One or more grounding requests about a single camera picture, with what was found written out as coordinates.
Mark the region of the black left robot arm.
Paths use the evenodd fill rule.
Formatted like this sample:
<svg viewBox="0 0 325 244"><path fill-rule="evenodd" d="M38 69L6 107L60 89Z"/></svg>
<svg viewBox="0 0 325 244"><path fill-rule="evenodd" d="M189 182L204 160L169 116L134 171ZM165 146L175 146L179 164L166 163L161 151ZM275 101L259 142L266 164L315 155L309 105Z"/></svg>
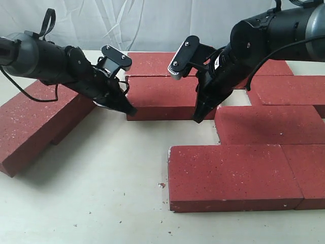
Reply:
<svg viewBox="0 0 325 244"><path fill-rule="evenodd" d="M137 109L122 89L119 70L128 71L132 59L111 45L101 48L102 56L93 65L79 47L60 47L40 40L36 33L13 33L1 37L1 71L12 76L37 79L44 85L59 84L91 99L97 106L130 116Z"/></svg>

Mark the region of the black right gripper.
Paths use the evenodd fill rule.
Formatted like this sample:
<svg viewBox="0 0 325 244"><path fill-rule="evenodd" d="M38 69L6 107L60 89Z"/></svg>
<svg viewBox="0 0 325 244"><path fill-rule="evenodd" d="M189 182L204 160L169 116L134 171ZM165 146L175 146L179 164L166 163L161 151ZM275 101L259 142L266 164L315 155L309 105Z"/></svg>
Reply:
<svg viewBox="0 0 325 244"><path fill-rule="evenodd" d="M215 117L217 106L228 98L244 80L244 74L234 71L221 71L216 74L208 70L197 71L196 106L192 120L201 123Z"/></svg>

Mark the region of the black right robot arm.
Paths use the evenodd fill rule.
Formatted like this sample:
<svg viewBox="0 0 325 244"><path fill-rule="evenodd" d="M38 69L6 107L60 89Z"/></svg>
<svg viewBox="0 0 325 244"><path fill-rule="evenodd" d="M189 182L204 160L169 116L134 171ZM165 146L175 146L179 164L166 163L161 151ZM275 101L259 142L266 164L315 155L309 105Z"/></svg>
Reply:
<svg viewBox="0 0 325 244"><path fill-rule="evenodd" d="M272 9L238 22L229 43L205 55L197 72L196 108L200 123L240 83L251 89L255 73L269 59L324 61L324 2L306 1L298 8Z"/></svg>

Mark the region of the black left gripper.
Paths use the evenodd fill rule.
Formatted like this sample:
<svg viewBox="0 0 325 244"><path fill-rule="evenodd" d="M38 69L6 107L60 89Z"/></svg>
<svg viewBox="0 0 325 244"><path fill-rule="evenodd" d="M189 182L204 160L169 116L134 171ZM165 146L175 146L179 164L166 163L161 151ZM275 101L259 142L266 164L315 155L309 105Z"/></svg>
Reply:
<svg viewBox="0 0 325 244"><path fill-rule="evenodd" d="M129 86L123 90L120 83L117 77L110 78L103 68L91 66L79 73L76 80L68 83L67 87L93 100L100 107L135 115L138 110L126 98Z"/></svg>

